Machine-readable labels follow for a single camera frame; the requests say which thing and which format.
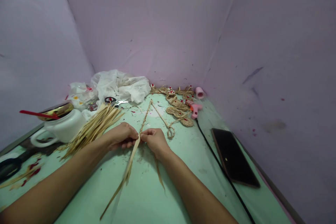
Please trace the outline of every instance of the person's right hand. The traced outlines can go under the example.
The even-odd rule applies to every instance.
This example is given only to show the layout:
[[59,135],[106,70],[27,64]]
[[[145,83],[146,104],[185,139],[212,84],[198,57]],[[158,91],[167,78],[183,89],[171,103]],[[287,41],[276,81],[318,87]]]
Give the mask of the person's right hand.
[[148,147],[154,152],[157,159],[161,159],[162,155],[171,151],[167,144],[164,133],[161,129],[147,129],[140,135],[140,139],[147,143]]

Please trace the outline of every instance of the black cable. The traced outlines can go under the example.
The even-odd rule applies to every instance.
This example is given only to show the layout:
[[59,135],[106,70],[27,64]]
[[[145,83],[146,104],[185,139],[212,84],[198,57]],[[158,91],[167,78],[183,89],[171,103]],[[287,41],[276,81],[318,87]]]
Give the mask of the black cable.
[[207,144],[208,147],[210,148],[211,153],[212,153],[213,156],[215,157],[215,159],[216,159],[216,161],[217,161],[217,163],[218,163],[220,169],[221,169],[222,172],[224,173],[225,177],[228,179],[228,181],[229,181],[230,185],[232,186],[234,192],[236,193],[238,199],[240,200],[241,204],[243,205],[243,207],[244,207],[244,209],[245,209],[245,212],[247,213],[248,217],[250,218],[252,224],[256,224],[256,223],[254,222],[253,218],[252,218],[252,215],[250,214],[249,210],[247,209],[247,207],[246,207],[246,205],[245,205],[243,199],[241,198],[241,196],[240,196],[239,193],[237,192],[235,186],[233,185],[231,179],[230,179],[229,176],[226,174],[226,172],[225,172],[223,166],[222,166],[222,165],[220,164],[220,162],[218,161],[218,158],[216,157],[216,155],[215,155],[214,151],[212,150],[212,148],[211,148],[211,146],[210,146],[208,140],[206,139],[205,135],[203,134],[203,131],[201,130],[201,127],[200,127],[200,125],[199,125],[199,123],[198,123],[197,118],[196,118],[195,120],[196,120],[196,122],[197,122],[197,126],[198,126],[198,128],[199,128],[199,130],[200,130],[202,136],[204,137],[204,140],[206,141],[206,144]]

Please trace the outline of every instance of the hand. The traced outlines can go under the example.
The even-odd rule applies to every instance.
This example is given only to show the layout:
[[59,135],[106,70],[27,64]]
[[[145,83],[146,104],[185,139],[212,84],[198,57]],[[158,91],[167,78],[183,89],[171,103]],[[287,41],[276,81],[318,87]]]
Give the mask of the hand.
[[100,138],[103,141],[107,141],[110,151],[114,151],[119,147],[125,149],[130,148],[135,144],[139,134],[128,123],[122,122],[118,126],[106,132]]
[[161,129],[147,129],[142,132],[140,139],[147,143],[150,150],[154,152],[159,160],[163,154],[171,151]]

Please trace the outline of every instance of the person's left hand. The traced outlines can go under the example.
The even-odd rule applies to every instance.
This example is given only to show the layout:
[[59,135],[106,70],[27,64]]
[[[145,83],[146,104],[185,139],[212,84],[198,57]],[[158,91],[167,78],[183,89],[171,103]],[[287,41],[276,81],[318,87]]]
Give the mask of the person's left hand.
[[122,122],[100,138],[102,138],[103,141],[107,141],[110,151],[113,151],[119,147],[123,149],[132,147],[138,137],[139,134],[131,125]]

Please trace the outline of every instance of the red stick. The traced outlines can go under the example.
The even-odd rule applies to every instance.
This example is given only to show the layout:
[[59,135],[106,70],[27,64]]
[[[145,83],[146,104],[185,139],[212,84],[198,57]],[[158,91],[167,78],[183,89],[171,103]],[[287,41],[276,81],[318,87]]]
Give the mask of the red stick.
[[29,114],[32,116],[41,116],[41,117],[47,117],[47,118],[51,118],[51,119],[59,119],[58,116],[56,115],[45,115],[45,114],[41,114],[41,113],[35,113],[35,112],[31,112],[31,111],[27,111],[27,110],[21,110],[20,113],[22,114]]

